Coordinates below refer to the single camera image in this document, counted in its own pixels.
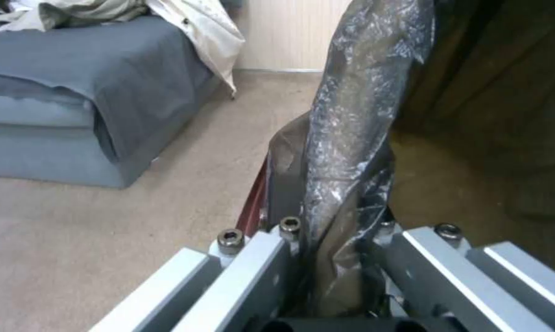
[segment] carpeted floor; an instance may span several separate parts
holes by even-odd
[[[218,90],[129,189],[0,178],[0,331],[87,330],[178,249],[205,250],[235,225],[269,139],[309,109],[320,76],[236,80],[237,100]],[[475,243],[530,239],[555,266],[555,231],[520,236],[500,193],[463,162],[410,136],[394,149],[391,205],[404,226],[451,221]]]

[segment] gray bedsheet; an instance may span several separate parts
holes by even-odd
[[[92,101],[121,159],[194,104],[194,87],[212,74],[180,29],[146,16],[85,28],[0,32],[0,77],[52,89],[39,98],[72,93]],[[22,84],[4,82],[2,95],[21,93]]]

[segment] hex socket bolt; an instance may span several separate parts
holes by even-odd
[[[450,223],[437,224],[433,227],[433,231],[435,231],[442,239],[450,243],[459,243],[464,237],[460,227]]]
[[[298,241],[302,223],[298,217],[285,217],[279,222],[279,235],[288,241]]]
[[[240,229],[225,229],[218,234],[218,248],[225,255],[236,255],[244,247],[244,235]]]

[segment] clear plastic wrap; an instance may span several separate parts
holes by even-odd
[[[433,0],[354,0],[334,33],[304,156],[314,315],[364,311],[376,294],[365,288],[381,276],[368,251],[393,181],[389,128],[412,63],[433,46],[434,15]]]

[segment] metal frame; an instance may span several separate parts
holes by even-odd
[[[91,331],[168,331],[220,272],[216,257],[181,249]]]
[[[471,250],[467,258],[555,329],[555,272],[515,244]]]
[[[440,305],[471,331],[551,331],[429,227],[393,237],[386,270],[417,315]]]
[[[286,294],[289,264],[286,242],[257,232],[173,331],[239,331],[254,317],[275,317]]]

